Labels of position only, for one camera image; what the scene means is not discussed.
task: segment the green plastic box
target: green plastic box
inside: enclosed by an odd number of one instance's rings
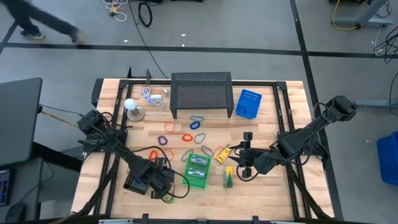
[[[192,156],[196,156],[197,158],[200,159],[206,159],[207,164],[204,165],[199,165],[197,163],[191,162]],[[207,179],[209,178],[210,174],[210,167],[211,167],[211,158],[208,156],[203,156],[203,155],[198,155],[198,154],[193,154],[190,153],[187,159],[187,165],[185,166],[185,172],[184,176],[189,180],[189,184],[191,187],[198,188],[198,189],[206,189],[207,186]],[[189,169],[200,169],[205,171],[205,176],[203,178],[201,177],[192,177],[188,174]],[[182,179],[182,184],[183,185],[188,185],[187,181],[183,178]]]

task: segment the blue plastic basket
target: blue plastic basket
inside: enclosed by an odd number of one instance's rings
[[[398,131],[377,140],[381,178],[385,183],[398,185]]]
[[[249,90],[242,90],[238,105],[236,105],[236,114],[249,119],[256,118],[261,98],[261,94]]]

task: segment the shoe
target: shoe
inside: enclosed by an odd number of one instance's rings
[[[74,44],[82,44],[83,43],[83,31],[77,30],[75,34],[71,36],[72,42]]]
[[[26,30],[22,30],[21,35],[23,35],[24,37],[27,37],[27,38],[35,39],[35,40],[41,40],[44,38],[44,35],[40,32],[38,34],[30,34],[30,33],[26,32]]]

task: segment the green container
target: green container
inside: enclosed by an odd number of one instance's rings
[[[203,164],[198,164],[195,162],[192,162],[192,156],[200,159],[205,159],[207,160],[207,164],[204,166]],[[203,156],[203,155],[198,155],[198,154],[193,154],[190,153],[187,159],[187,165],[185,166],[185,172],[184,176],[188,179],[189,184],[191,187],[198,188],[198,189],[206,189],[207,186],[207,179],[209,178],[210,175],[210,166],[211,166],[211,158],[208,156]],[[204,175],[197,175],[197,176],[192,176],[189,174],[189,170],[197,170],[198,173],[204,173]],[[182,184],[183,185],[188,185],[187,181],[183,178],[182,179]]]

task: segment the white ball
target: white ball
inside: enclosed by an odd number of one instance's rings
[[[124,102],[124,107],[127,110],[134,110],[137,107],[137,103],[133,99],[126,99]]]

